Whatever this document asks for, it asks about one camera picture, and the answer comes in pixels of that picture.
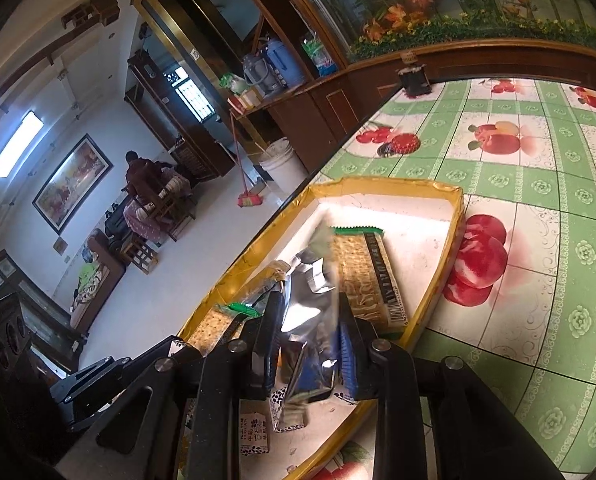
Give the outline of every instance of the plastic bag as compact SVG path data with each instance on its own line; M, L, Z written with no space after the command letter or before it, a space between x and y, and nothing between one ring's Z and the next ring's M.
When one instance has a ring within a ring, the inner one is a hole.
M307 404L326 399L335 385L339 306L332 234L321 222L287 272L288 308L280 332L283 366L291 370L281 413L285 425L304 420Z

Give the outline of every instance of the red broom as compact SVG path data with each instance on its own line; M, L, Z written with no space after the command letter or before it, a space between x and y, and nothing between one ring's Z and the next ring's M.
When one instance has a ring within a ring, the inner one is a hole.
M242 162L240 160L240 150L238 149L238 138L236 137L236 119L231 113L231 132L233 133L233 140L236 143L236 156L238 157L238 167L240 168L240 174L242 176L242 186L245 188L245 192L238 197L238 206L248 207L251 205L260 205L262 203L262 197L258 193L253 192L253 189L249 191L247 189L247 181L245 180L245 170L242 168Z

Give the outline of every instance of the plastic bucket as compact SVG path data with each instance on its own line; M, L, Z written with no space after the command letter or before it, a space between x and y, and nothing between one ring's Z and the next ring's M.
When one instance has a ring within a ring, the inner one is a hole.
M307 177L307 170L286 137L273 142L260 156L259 163L286 194L293 193Z

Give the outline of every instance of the cracker package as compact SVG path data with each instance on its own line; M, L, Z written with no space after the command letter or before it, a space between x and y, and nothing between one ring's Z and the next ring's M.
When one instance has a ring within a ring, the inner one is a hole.
M382 234L376 227L338 227L332 250L353 315L384 335L403 332L408 320Z

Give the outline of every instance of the fluorescent light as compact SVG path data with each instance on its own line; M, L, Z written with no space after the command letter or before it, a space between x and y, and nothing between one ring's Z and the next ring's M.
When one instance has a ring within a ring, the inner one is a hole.
M4 150L0 153L0 177L9 176L15 163L20 159L24 150L39 133L44 123L33 112L27 113L22 119L22 124L9 139Z

